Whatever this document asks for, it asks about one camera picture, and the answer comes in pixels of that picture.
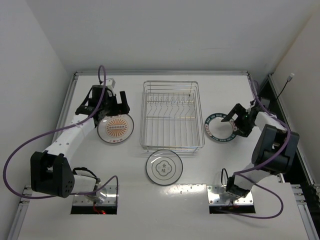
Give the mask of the green rim lettered plate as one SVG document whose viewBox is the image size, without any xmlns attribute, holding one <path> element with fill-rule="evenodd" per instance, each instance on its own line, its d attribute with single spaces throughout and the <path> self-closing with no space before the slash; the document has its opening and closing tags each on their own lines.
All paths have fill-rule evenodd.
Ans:
<svg viewBox="0 0 320 240">
<path fill-rule="evenodd" d="M 236 138 L 235 132 L 238 130 L 234 123 L 234 119 L 231 118 L 226 122 L 222 120 L 227 115 L 225 113 L 212 113 L 204 121 L 204 130 L 206 134 L 218 143 L 228 143 Z"/>
</svg>

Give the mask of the orange sunburst plate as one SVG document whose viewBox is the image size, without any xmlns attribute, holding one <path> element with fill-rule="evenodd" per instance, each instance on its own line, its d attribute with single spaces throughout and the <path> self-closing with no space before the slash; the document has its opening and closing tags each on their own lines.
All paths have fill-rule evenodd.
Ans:
<svg viewBox="0 0 320 240">
<path fill-rule="evenodd" d="M 134 121 L 129 114 L 104 117 L 97 126 L 99 138 L 108 144 L 127 140 L 134 131 Z"/>
</svg>

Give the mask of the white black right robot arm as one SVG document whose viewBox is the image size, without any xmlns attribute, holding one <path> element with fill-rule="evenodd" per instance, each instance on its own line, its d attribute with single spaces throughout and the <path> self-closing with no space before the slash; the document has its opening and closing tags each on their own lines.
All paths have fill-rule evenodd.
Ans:
<svg viewBox="0 0 320 240">
<path fill-rule="evenodd" d="M 291 169 L 300 135 L 286 128 L 275 115 L 263 112 L 257 104 L 245 109 L 237 103 L 221 121 L 232 123 L 236 136 L 246 138 L 254 127 L 261 131 L 251 163 L 227 180 L 225 191 L 234 199 L 246 197 L 261 180 Z"/>
</svg>

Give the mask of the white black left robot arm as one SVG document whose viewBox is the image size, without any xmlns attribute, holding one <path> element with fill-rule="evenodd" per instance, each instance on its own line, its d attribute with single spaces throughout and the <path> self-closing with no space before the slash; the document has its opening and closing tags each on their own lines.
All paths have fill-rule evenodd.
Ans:
<svg viewBox="0 0 320 240">
<path fill-rule="evenodd" d="M 108 117 L 130 112 L 125 91 L 121 102 L 109 87 L 93 85 L 76 109 L 68 127 L 44 151 L 36 151 L 30 158 L 31 189 L 34 192 L 66 198 L 69 195 L 93 195 L 100 187 L 98 177 L 76 174 L 70 163 L 86 136 L 101 126 Z"/>
</svg>

